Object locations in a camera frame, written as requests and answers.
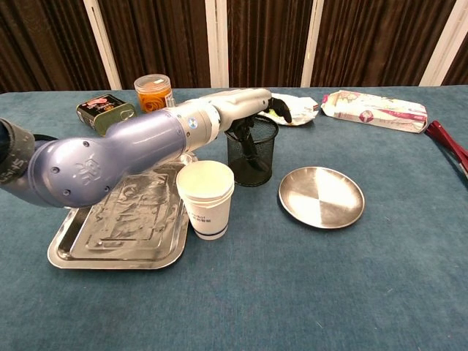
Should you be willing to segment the rectangular steel tray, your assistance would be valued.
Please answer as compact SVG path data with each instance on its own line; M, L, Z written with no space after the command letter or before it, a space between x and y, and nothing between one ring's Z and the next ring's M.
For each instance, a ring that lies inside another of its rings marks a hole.
M189 217L176 176L197 161L184 154L125 178L104 200L73 208L48 248L63 269L159 269L174 263L186 244Z

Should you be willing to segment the green gold tin can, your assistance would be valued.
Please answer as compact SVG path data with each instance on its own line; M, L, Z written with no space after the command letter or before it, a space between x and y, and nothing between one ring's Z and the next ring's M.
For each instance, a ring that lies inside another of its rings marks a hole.
M114 124L137 115L135 107L112 94L104 94L83 102L76 107L80 121L91 127L100 136Z

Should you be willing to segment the white pink snack packet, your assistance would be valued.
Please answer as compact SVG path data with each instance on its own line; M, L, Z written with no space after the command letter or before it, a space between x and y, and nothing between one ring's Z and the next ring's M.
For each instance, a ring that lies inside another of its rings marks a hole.
M402 132L420 133L428 123L426 108L416 102L339 90L322 99L325 115Z

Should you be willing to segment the blue velvet table cloth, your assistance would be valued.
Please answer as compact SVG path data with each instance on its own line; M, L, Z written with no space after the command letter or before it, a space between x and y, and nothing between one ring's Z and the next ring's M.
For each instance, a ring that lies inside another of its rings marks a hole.
M308 165L360 186L354 225L284 211L281 179ZM468 351L468 178L425 135L324 115L281 128L226 234L189 233L163 270L53 267L66 215L0 190L0 351Z

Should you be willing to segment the white vertical post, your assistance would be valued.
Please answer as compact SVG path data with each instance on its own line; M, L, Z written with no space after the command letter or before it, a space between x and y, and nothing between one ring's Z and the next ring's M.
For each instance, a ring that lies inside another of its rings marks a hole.
M309 31L306 43L306 51L303 60L303 69L301 75L301 88L311 86L312 73L314 69L314 59L317 50L318 37L320 33L320 24L325 0L314 0L309 22Z
M112 90L121 90L121 80L98 0L83 0L107 80Z
M204 1L211 87L228 88L230 83L227 0Z
M456 0L419 86L442 85L466 35L468 35L468 0Z

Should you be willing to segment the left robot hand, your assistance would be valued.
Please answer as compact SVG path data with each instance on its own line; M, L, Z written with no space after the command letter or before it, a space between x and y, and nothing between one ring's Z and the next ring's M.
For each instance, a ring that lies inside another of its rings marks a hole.
M220 113L222 131L241 144L243 156L248 164L256 171L266 172L268 166L258 156L251 136L250 129L254 126L254 115L272 109L290 123L292 116L287 104L281 99L272 97L266 88L221 91L213 94L209 100Z

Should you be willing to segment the round steel plate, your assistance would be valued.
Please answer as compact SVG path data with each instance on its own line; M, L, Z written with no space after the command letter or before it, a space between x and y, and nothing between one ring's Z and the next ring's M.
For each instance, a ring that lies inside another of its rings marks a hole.
M280 182L279 200L299 222L326 230L355 223L366 205L361 188L350 177L318 166L289 172Z

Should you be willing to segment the white green snack packet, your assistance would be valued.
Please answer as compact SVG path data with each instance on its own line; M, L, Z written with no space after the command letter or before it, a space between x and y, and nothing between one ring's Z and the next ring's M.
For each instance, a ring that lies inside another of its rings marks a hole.
M271 118L279 125L296 127L309 123L318 114L319 105L311 97L296 97L289 94L272 93L272 97L282 100L290 110L292 122L286 122L274 110L263 113L264 116Z

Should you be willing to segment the white paper cup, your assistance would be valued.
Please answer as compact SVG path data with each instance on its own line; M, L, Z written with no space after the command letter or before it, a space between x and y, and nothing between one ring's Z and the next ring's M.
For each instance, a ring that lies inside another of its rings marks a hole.
M193 162L178 173L176 186L197 236L204 240L222 237L235 188L232 170L221 162Z

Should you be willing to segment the dark brown curtain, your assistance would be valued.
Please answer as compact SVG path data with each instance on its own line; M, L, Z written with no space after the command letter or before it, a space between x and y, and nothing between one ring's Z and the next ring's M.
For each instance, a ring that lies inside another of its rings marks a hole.
M229 83L301 87L314 0L227 0ZM204 0L98 0L122 89L211 87ZM325 0L310 87L418 86L456 0ZM468 84L468 35L442 85ZM83 0L0 0L0 94L111 89Z

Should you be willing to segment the black mesh pen holder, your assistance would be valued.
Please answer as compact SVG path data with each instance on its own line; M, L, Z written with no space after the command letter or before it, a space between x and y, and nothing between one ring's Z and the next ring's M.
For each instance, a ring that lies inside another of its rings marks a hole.
M257 114L234 121L225 132L228 167L237 184L253 187L270 179L278 131L276 122Z

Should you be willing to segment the clear jar orange contents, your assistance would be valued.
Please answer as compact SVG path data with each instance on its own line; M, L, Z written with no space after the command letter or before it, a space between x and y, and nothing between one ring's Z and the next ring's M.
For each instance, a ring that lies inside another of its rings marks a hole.
M170 78L166 75L144 75L134 81L134 87L144 113L176 106Z

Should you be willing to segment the red handled tongs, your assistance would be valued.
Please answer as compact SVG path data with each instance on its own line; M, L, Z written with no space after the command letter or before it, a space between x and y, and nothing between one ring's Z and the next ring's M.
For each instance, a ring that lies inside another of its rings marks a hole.
M458 144L438 121L432 121L426 127L425 133L454 155L468 179L468 150Z

